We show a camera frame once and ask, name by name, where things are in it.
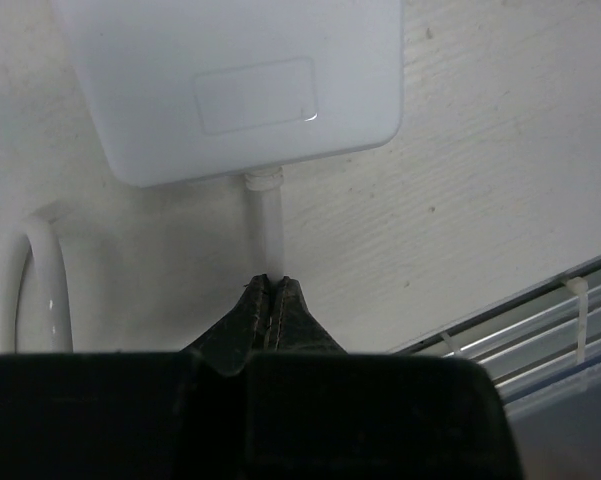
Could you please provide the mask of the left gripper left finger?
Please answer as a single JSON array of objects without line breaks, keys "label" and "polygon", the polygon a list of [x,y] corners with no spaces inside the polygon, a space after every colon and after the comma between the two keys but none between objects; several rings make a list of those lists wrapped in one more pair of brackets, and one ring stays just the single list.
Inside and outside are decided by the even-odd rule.
[{"label": "left gripper left finger", "polygon": [[0,479],[238,479],[270,283],[180,351],[0,355]]}]

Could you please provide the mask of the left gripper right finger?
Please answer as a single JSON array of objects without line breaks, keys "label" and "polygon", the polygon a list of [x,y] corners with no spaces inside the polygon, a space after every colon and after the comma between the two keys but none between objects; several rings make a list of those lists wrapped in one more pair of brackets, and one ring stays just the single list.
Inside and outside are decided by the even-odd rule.
[{"label": "left gripper right finger", "polygon": [[466,359],[348,354],[282,280],[244,369],[249,479],[520,479],[503,402]]}]

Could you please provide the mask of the white multicolour power strip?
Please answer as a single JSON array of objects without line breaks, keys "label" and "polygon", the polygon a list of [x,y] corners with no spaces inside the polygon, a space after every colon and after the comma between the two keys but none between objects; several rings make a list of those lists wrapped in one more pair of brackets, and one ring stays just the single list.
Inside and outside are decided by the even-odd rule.
[{"label": "white multicolour power strip", "polygon": [[108,165],[153,187],[381,146],[399,1],[57,1]]}]

